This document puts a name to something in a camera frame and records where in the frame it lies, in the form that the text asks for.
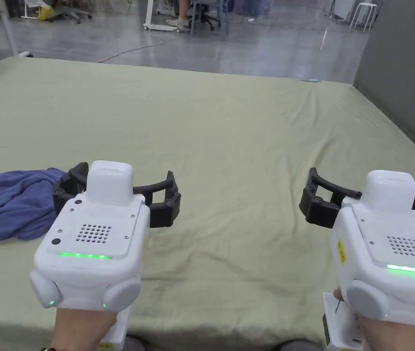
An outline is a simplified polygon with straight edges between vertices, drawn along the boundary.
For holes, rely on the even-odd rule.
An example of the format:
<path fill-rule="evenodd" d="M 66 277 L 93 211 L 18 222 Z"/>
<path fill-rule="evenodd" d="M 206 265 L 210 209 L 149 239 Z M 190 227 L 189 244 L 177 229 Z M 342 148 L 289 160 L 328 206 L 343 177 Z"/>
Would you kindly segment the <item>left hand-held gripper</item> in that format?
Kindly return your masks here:
<path fill-rule="evenodd" d="M 163 202 L 153 202 L 161 191 Z M 147 230 L 171 227 L 180 213 L 174 174 L 168 171 L 164 181 L 133 187 L 129 164 L 81 162 L 53 184 L 52 196 L 56 219 L 30 273 L 35 295 L 44 308 L 117 313 L 99 349 L 120 351 L 141 290 Z"/>

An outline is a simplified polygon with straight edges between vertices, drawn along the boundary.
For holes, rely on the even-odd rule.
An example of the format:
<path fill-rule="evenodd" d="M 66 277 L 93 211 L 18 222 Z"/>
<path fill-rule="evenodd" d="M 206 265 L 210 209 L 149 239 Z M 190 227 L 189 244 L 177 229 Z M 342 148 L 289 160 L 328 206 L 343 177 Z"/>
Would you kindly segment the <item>person's left hand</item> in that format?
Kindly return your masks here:
<path fill-rule="evenodd" d="M 58 308 L 50 348 L 55 351 L 96 351 L 117 321 L 108 311 Z"/>

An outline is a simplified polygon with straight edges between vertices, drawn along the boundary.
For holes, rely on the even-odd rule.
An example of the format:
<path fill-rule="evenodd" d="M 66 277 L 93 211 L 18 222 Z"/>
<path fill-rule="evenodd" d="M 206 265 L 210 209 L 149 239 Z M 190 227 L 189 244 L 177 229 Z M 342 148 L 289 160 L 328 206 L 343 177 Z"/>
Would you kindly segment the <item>person's right hand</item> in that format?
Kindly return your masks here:
<path fill-rule="evenodd" d="M 415 351 L 415 325 L 353 315 L 350 325 L 359 328 L 364 351 Z"/>

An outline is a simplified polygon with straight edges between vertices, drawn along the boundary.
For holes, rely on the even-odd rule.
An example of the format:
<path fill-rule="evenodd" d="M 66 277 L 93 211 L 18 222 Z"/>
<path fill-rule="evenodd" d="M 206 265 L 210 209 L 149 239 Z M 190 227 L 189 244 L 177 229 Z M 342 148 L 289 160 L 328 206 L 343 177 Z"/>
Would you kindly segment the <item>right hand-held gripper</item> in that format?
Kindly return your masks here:
<path fill-rule="evenodd" d="M 332 193 L 329 201 L 316 195 L 319 187 Z M 323 294 L 327 350 L 363 349 L 356 314 L 415 325 L 413 176 L 374 170 L 362 194 L 327 181 L 312 167 L 299 209 L 308 223 L 332 228 L 330 246 L 343 301 Z"/>

